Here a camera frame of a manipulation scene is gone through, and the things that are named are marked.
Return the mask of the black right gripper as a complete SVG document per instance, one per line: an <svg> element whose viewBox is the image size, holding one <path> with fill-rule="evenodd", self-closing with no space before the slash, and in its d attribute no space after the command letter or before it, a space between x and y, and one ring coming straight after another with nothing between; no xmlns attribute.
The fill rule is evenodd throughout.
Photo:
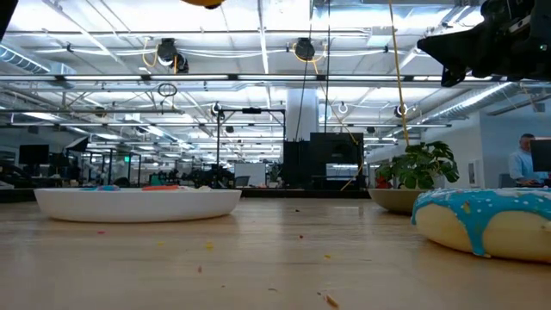
<svg viewBox="0 0 551 310"><path fill-rule="evenodd" d="M511 70L513 46L528 37L532 0L486 0L480 7L482 22L466 31L433 35L417 48L442 64L441 86L452 87L470 73L477 78L505 75L520 77Z"/></svg>

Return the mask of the large blue iced donut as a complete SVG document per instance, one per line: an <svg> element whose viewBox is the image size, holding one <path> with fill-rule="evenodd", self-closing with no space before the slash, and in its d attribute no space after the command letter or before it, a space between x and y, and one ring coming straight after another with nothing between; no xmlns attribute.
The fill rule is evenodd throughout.
<svg viewBox="0 0 551 310"><path fill-rule="evenodd" d="M433 190L417 198L411 221L454 250L551 264L551 189Z"/></svg>

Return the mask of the green potted plant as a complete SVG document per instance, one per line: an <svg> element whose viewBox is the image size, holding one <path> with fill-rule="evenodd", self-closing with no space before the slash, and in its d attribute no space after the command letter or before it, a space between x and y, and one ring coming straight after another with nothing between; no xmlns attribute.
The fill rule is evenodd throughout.
<svg viewBox="0 0 551 310"><path fill-rule="evenodd" d="M407 146L404 154L381 164L375 177L396 189L435 189L438 178L455 183L460 174L449 145L434 141Z"/></svg>

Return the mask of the person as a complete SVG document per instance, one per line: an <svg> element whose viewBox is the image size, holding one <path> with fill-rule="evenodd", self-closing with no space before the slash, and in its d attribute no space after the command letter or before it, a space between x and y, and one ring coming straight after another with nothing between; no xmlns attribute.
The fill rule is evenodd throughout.
<svg viewBox="0 0 551 310"><path fill-rule="evenodd" d="M523 134L519 147L509 156L509 175L518 187L543 186L549 178L548 172L534 171L530 142L535 138L531 133Z"/></svg>

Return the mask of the black monitor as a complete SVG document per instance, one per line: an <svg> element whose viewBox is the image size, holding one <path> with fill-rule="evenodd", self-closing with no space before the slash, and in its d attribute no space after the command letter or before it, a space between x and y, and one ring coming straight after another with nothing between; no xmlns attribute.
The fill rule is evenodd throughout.
<svg viewBox="0 0 551 310"><path fill-rule="evenodd" d="M47 164L49 145L20 145L19 164Z"/></svg>
<svg viewBox="0 0 551 310"><path fill-rule="evenodd" d="M551 172L551 139L530 141L534 172Z"/></svg>

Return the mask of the large black cabinet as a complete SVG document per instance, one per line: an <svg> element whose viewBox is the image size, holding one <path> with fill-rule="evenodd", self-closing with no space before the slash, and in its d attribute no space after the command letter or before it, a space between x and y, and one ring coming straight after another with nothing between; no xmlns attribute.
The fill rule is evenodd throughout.
<svg viewBox="0 0 551 310"><path fill-rule="evenodd" d="M366 188L361 133L311 133L283 146L282 181L290 189Z"/></svg>

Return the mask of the white building column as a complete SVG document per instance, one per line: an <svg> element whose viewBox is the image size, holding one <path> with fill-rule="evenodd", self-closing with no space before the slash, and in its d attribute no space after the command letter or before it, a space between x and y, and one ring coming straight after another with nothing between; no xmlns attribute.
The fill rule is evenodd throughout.
<svg viewBox="0 0 551 310"><path fill-rule="evenodd" d="M288 89L285 134L287 141L309 141L311 133L318 130L318 91L316 89Z"/></svg>

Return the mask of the grey shallow plate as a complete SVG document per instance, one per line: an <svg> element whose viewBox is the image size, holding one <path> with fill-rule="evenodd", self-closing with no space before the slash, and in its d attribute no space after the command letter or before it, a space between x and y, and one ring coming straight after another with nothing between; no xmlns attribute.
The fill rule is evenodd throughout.
<svg viewBox="0 0 551 310"><path fill-rule="evenodd" d="M371 199L388 212L412 214L414 202L426 189L369 189Z"/></svg>

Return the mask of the white board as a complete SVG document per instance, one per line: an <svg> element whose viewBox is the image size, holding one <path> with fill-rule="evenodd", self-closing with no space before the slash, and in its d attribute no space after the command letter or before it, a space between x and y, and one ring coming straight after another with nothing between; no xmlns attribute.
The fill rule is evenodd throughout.
<svg viewBox="0 0 551 310"><path fill-rule="evenodd" d="M266 183L266 164L236 163L234 176L237 187L260 186Z"/></svg>

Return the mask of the white round plate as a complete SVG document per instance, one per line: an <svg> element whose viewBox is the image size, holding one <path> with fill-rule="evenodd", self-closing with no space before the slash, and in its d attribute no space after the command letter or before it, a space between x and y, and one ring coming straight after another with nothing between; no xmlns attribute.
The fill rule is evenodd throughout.
<svg viewBox="0 0 551 310"><path fill-rule="evenodd" d="M142 191L141 189L36 189L40 211L56 220L142 223L201 220L231 213L239 202L236 189L212 191Z"/></svg>

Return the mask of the silver ventilation duct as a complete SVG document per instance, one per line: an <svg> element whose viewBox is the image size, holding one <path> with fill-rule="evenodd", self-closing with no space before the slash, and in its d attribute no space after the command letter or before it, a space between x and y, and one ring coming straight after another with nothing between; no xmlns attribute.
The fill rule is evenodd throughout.
<svg viewBox="0 0 551 310"><path fill-rule="evenodd" d="M472 109L478 109L483 104L491 104L497 95L509 95L517 89L517 83L505 82L496 83L484 89L470 90L420 117L415 121L415 125L424 125L440 118L469 114Z"/></svg>

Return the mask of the black aluminium table frame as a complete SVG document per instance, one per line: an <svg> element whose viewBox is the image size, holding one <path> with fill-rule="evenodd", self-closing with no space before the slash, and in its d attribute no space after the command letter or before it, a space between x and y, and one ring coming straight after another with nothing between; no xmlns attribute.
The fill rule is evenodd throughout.
<svg viewBox="0 0 551 310"><path fill-rule="evenodd" d="M244 198L308 198L308 199L370 199L368 191L302 190L302 189L242 189ZM0 189L0 203L34 202L33 189Z"/></svg>

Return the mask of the black gantry frame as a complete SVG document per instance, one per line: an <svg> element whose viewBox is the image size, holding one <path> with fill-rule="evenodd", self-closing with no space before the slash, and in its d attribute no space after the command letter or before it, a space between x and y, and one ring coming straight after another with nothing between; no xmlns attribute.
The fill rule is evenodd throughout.
<svg viewBox="0 0 551 310"><path fill-rule="evenodd" d="M255 108L255 107L249 107L249 108L219 108L216 114L216 164L220 164L220 136L221 136L221 128L224 126L232 126L232 127L261 127L260 123L256 122L247 122L244 124L240 123L228 123L228 121L236 114L243 114L243 115L260 115L262 113L268 114L272 117L273 120L275 120L275 124L278 127L282 128L283 136L281 137L281 141L284 141L286 139L286 133L287 133L287 126L285 124L287 117L286 117L286 111L284 108Z"/></svg>

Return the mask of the black rig frame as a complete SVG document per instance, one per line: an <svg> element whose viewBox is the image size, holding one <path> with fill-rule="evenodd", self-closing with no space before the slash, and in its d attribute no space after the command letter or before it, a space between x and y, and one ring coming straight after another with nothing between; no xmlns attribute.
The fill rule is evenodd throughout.
<svg viewBox="0 0 551 310"><path fill-rule="evenodd" d="M79 167L84 170L82 179L86 186L131 188L140 183L142 155L128 144L98 144L92 143L90 137L83 137L71 142L65 151L80 156Z"/></svg>

